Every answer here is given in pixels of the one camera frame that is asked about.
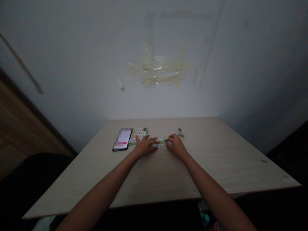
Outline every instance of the tabletop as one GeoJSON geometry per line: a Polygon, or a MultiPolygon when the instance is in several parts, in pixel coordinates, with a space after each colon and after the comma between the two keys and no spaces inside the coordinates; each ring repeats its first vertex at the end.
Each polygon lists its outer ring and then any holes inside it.
{"type": "MultiPolygon", "coordinates": [[[[133,150],[113,152],[121,128],[148,127],[150,137],[168,137],[181,128],[182,141],[197,163],[229,194],[300,186],[220,119],[112,120],[95,135],[23,218],[68,213],[133,150]]],[[[163,145],[140,159],[111,208],[201,198],[184,164],[163,145]]]]}

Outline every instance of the hand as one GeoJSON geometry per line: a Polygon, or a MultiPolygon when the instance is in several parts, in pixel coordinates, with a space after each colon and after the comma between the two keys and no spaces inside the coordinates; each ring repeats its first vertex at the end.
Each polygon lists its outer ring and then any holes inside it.
{"type": "Polygon", "coordinates": [[[150,135],[146,135],[142,138],[140,141],[138,136],[136,136],[136,142],[137,145],[135,146],[133,152],[137,155],[138,158],[142,158],[158,149],[158,147],[151,148],[152,144],[159,144],[158,141],[156,141],[157,137],[153,137],[148,139],[150,135]]]}
{"type": "Polygon", "coordinates": [[[177,134],[170,135],[169,138],[165,140],[165,143],[167,148],[181,160],[184,160],[187,156],[189,156],[189,153],[186,151],[181,138],[177,134]]]}

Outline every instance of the smartphone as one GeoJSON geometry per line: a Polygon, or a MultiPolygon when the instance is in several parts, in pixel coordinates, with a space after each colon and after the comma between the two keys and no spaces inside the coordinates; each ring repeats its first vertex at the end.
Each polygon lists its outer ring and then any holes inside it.
{"type": "Polygon", "coordinates": [[[132,129],[131,128],[122,128],[120,130],[120,134],[115,140],[115,144],[112,147],[112,151],[122,151],[128,149],[128,141],[129,138],[132,135],[132,129]]]}

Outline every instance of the forearm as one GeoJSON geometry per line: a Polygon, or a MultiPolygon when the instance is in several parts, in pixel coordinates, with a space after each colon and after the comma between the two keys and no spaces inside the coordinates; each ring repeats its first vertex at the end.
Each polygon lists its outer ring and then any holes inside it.
{"type": "Polygon", "coordinates": [[[234,200],[188,153],[182,161],[224,230],[256,230],[234,200]]]}
{"type": "Polygon", "coordinates": [[[78,202],[57,228],[57,231],[91,230],[110,206],[137,161],[138,158],[134,151],[130,152],[78,202]]]}

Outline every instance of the white wall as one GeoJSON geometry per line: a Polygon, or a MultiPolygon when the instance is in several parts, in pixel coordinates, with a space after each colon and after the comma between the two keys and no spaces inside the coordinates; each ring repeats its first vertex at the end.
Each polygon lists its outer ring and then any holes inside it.
{"type": "Polygon", "coordinates": [[[218,116],[266,153],[308,119],[307,9],[304,0],[6,0],[0,32],[44,94],[2,41],[0,66],[78,152],[108,120],[218,116]],[[179,87],[128,80],[128,62],[140,60],[150,35],[148,13],[212,16],[153,21],[156,56],[184,42],[185,61],[198,65],[221,6],[200,86],[192,70],[179,87]]]}

